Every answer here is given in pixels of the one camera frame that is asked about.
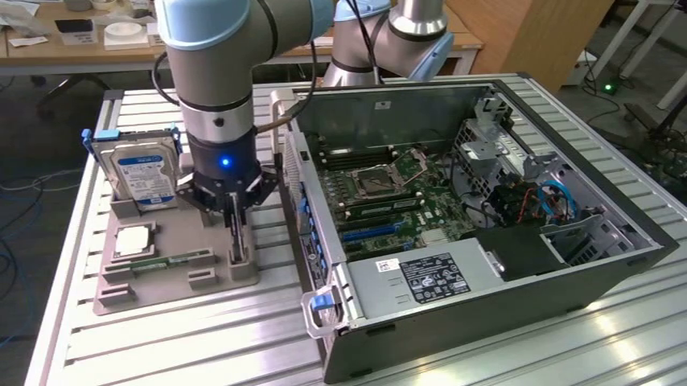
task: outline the blue pcie slot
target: blue pcie slot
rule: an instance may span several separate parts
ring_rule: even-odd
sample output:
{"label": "blue pcie slot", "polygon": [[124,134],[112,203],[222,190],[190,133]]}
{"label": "blue pcie slot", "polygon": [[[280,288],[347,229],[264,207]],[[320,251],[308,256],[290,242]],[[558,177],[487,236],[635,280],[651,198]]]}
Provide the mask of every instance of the blue pcie slot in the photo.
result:
{"label": "blue pcie slot", "polygon": [[402,224],[403,224],[403,222],[396,223],[394,225],[387,225],[384,227],[368,229],[366,231],[347,233],[347,234],[342,235],[342,241],[344,243],[348,243],[350,241],[358,241],[358,240],[370,239],[370,238],[378,237],[378,236],[392,235],[394,233],[396,233],[399,231]]}

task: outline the barcode sticker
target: barcode sticker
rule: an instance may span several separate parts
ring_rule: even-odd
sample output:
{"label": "barcode sticker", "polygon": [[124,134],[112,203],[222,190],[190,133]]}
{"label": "barcode sticker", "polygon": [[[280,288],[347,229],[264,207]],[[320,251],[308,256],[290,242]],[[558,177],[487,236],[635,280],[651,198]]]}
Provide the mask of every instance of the barcode sticker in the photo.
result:
{"label": "barcode sticker", "polygon": [[379,272],[395,271],[400,269],[399,259],[388,259],[376,262],[376,270]]}

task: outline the aluminum extrusion table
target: aluminum extrusion table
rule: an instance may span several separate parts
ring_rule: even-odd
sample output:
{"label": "aluminum extrusion table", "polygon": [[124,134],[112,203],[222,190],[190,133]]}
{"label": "aluminum extrusion table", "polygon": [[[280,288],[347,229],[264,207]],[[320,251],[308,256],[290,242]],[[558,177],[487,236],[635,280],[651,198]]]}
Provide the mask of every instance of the aluminum extrusion table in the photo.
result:
{"label": "aluminum extrusion table", "polygon": [[[687,209],[534,80],[499,78],[682,246],[586,309],[346,385],[687,382]],[[270,92],[300,85],[256,86],[258,124],[271,120]],[[546,152],[544,139],[522,119],[514,120],[531,149]],[[130,91],[103,103],[98,129],[147,130],[180,121],[179,108],[155,91]],[[258,150],[260,158],[270,159],[270,137],[259,137]],[[278,195],[252,214],[258,285],[99,317],[92,299],[111,194],[90,158],[26,384],[322,384]]]}

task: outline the floor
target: floor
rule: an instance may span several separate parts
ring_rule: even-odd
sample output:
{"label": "floor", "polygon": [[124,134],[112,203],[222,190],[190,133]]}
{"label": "floor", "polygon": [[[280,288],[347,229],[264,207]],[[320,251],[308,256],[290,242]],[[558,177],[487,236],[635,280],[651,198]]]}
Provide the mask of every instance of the floor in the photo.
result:
{"label": "floor", "polygon": [[[598,31],[590,43],[593,52],[603,51],[618,28],[619,24],[615,23]],[[613,60],[615,64],[623,61],[627,52],[639,41],[639,35],[630,36]],[[687,59],[683,56],[655,46],[635,73],[635,89],[621,90],[614,100],[621,104],[634,102],[643,105],[650,114],[661,120],[666,113],[654,105],[686,68]],[[260,68],[256,78],[262,82],[298,80],[299,73],[291,70],[286,72],[283,68]],[[602,74],[599,81],[603,82],[611,75],[613,66]],[[144,72],[110,74],[102,78],[112,88],[151,88]],[[47,86],[36,88],[28,78],[20,77],[14,80],[12,86],[0,92],[0,183],[4,185],[8,185],[4,182],[8,179],[46,175],[56,170],[80,167],[86,162],[86,151],[80,146],[80,131],[84,128],[94,128],[96,124],[102,91],[91,84],[79,85],[70,91],[67,97],[52,103],[56,117],[48,122],[38,118],[32,108],[48,87],[54,87],[62,79],[59,76],[51,76],[47,78]],[[7,84],[8,81],[8,78],[0,78],[0,84]],[[163,82],[170,84],[168,75],[164,76]],[[611,103],[589,96],[578,88],[564,88],[558,97],[583,119],[613,109]],[[621,134],[637,129],[635,124],[623,120],[622,113],[599,118],[595,120],[595,125]],[[687,113],[682,114],[675,128],[683,131],[687,128]],[[74,174],[51,179],[46,187],[68,186],[79,182],[79,177],[79,174]],[[36,193],[35,190],[28,190],[18,195],[10,195],[8,192],[0,191],[0,224],[6,224],[19,214]],[[22,281],[18,281],[12,292],[0,301],[0,342],[7,336],[19,332],[19,338],[0,347],[0,386],[24,383],[75,195],[76,189],[44,193],[40,217],[26,232],[8,240],[24,268],[31,290],[23,286]],[[22,224],[28,224],[32,216],[27,216],[24,222],[16,224],[18,226],[12,229],[20,229]],[[0,294],[8,286],[10,278],[8,273],[0,274]]]}

